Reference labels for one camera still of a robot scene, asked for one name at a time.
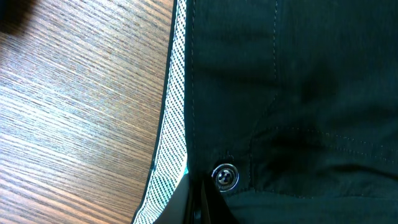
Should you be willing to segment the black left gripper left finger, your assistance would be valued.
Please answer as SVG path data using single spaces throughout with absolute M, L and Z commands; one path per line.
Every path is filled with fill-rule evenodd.
M 164 211 L 154 224 L 191 224 L 193 215 L 193 187 L 189 174 L 184 174 Z

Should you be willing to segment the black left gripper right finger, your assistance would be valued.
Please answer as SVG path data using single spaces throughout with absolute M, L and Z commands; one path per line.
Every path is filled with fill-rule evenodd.
M 212 179 L 203 179 L 200 190 L 202 224 L 238 224 Z

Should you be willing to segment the black t-shirt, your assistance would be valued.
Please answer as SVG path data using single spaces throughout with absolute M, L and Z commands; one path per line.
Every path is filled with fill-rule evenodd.
M 134 223 L 184 174 L 239 223 L 397 222 L 397 1 L 178 0 Z

